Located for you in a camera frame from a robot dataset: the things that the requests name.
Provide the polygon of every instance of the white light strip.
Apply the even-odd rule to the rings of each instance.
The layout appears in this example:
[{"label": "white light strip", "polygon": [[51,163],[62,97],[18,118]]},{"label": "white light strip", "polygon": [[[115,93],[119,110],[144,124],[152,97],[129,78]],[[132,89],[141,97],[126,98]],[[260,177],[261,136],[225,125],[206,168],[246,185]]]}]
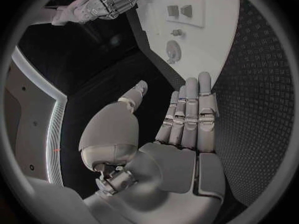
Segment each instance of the white light strip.
[{"label": "white light strip", "polygon": [[51,113],[46,137],[46,171],[50,183],[63,185],[60,169],[60,134],[64,109],[67,103],[67,96],[48,82],[34,67],[27,61],[18,47],[12,54],[16,66],[26,75],[37,87],[56,100]]}]

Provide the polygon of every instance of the robotic hand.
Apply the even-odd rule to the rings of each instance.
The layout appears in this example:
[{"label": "robotic hand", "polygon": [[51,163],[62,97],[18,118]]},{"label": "robotic hand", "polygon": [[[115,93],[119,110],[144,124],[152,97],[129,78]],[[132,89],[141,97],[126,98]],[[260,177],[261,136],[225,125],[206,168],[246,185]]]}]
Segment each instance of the robotic hand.
[{"label": "robotic hand", "polygon": [[68,6],[56,10],[44,8],[33,24],[52,23],[65,25],[67,22],[86,23],[90,20],[115,19],[134,7],[137,0],[75,0]]},{"label": "robotic hand", "polygon": [[113,215],[120,224],[128,223],[124,219],[143,224],[213,222],[225,194],[222,164],[214,153],[218,108],[210,75],[203,72],[198,79],[187,79],[173,92],[155,141],[139,150],[133,112],[147,92],[144,81],[91,119],[79,150],[84,164],[101,172],[99,191],[85,200],[100,221],[106,217],[110,223]]}]

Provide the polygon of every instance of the switch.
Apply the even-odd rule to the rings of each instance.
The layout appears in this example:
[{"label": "switch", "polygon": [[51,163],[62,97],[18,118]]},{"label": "switch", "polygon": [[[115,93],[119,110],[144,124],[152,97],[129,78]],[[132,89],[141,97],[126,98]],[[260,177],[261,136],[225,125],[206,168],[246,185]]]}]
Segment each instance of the switch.
[{"label": "switch", "polygon": [[178,16],[178,6],[177,5],[170,5],[167,6],[168,16]]},{"label": "switch", "polygon": [[186,5],[181,7],[181,13],[187,17],[192,17],[192,6]]}]

